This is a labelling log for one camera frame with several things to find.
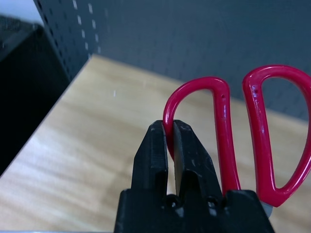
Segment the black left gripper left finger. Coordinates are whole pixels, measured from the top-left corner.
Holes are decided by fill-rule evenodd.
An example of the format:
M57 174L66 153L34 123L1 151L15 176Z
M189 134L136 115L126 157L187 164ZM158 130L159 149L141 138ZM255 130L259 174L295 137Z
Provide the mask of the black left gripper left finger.
M167 193L168 156L167 143L161 120L152 123L134 157L132 189L154 190Z

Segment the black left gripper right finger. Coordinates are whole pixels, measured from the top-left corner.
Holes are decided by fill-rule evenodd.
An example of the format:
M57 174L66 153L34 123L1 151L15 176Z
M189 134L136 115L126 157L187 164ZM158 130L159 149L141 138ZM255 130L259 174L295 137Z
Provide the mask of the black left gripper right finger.
M176 192L181 199L190 191L204 200L222 199L212 158L191 126L181 120L173 124L173 153Z

